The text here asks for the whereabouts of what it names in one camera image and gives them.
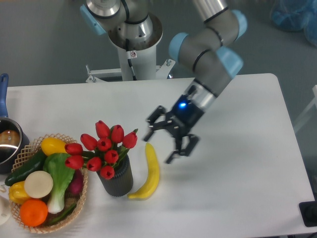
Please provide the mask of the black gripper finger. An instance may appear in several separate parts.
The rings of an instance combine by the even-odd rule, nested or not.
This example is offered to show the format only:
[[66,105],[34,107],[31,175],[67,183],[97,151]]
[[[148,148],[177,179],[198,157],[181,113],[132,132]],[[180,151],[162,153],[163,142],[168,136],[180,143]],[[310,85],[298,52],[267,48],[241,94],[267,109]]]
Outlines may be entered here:
[[194,134],[188,134],[185,136],[188,139],[188,143],[183,147],[183,138],[184,137],[176,137],[175,138],[175,149],[170,153],[168,158],[166,159],[166,164],[171,164],[172,161],[176,157],[180,156],[190,156],[191,152],[194,150],[196,145],[199,142],[199,137]]
[[147,117],[146,122],[149,124],[148,125],[148,132],[145,134],[143,137],[144,141],[149,141],[151,136],[154,134],[154,131],[157,130],[160,122],[156,122],[159,117],[165,115],[166,113],[166,108],[159,105],[157,106],[154,111]]

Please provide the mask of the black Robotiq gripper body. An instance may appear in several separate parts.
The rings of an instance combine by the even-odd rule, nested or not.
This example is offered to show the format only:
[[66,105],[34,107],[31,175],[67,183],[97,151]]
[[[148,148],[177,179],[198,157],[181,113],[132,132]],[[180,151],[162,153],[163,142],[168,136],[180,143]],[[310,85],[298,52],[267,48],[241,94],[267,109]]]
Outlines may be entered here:
[[202,117],[204,111],[200,109],[194,100],[188,95],[181,95],[180,98],[173,105],[171,110],[166,110],[165,115],[158,118],[156,122],[160,122],[157,130],[165,129],[172,137],[184,137],[183,147],[188,143],[185,137],[191,134],[192,127]]

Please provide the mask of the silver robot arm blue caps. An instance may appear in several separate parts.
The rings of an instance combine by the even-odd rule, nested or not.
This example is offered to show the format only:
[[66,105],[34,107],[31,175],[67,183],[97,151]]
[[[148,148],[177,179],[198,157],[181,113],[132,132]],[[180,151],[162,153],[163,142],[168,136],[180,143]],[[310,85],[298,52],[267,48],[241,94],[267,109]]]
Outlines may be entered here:
[[[191,129],[243,66],[228,45],[247,29],[245,15],[230,10],[224,0],[195,0],[204,29],[196,36],[178,33],[169,44],[169,55],[195,74],[195,78],[170,111],[158,106],[147,118],[148,141],[156,130],[168,131],[175,149],[167,159],[189,156],[199,139]],[[154,79],[156,47],[163,34],[160,20],[149,12],[146,0],[87,0],[80,7],[87,25],[97,34],[108,34],[117,48],[124,81]]]

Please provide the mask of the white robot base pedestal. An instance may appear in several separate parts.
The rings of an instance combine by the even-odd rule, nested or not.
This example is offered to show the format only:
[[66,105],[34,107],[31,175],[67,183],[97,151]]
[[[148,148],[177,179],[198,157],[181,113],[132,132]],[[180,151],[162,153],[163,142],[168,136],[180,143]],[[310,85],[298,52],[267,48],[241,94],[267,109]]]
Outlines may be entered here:
[[120,68],[87,70],[87,82],[101,82],[121,77],[123,81],[172,78],[170,71],[175,61],[167,59],[157,65],[157,45],[162,39],[163,28],[160,20],[149,13],[141,23],[123,22],[107,31],[110,42],[116,47]]

